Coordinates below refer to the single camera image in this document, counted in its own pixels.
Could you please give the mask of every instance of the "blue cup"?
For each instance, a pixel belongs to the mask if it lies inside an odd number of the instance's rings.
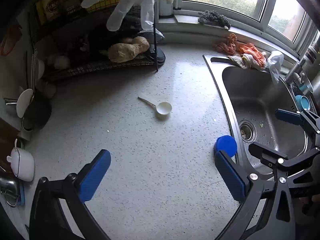
[[[310,110],[310,102],[309,99],[305,96],[297,95],[294,97],[298,104],[299,111],[303,111],[303,109]]]

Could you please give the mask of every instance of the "white lid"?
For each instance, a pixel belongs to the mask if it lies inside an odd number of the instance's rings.
[[[7,161],[11,163],[11,169],[15,176],[18,176],[19,172],[19,161],[20,161],[20,154],[18,148],[13,148],[11,151],[11,156],[7,156]]]

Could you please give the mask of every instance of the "sink drain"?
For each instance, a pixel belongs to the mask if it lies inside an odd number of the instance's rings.
[[[243,141],[246,143],[252,143],[256,138],[256,129],[252,123],[247,120],[243,120],[239,124],[240,133]]]

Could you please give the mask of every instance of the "speckled countertop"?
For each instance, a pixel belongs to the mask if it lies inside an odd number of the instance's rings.
[[[202,57],[215,52],[201,46],[161,48],[166,62],[158,73],[123,68],[58,86],[49,122],[26,147],[36,172],[33,182],[25,183],[25,207],[17,209],[25,224],[40,177],[64,179],[107,149],[111,166],[86,205],[111,239],[212,240],[224,228],[238,203],[213,162],[215,140],[230,134]],[[157,119],[137,99],[141,92],[171,102],[169,119]]]

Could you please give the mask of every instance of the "stainless steel sink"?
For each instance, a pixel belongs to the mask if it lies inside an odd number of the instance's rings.
[[[237,162],[248,173],[258,173],[262,179],[272,177],[272,169],[261,164],[248,151],[256,141],[293,158],[306,152],[308,139],[300,126],[275,118],[278,108],[297,111],[297,106],[285,83],[274,85],[268,72],[244,70],[232,65],[226,57],[204,55],[214,77],[233,137],[237,142]]]

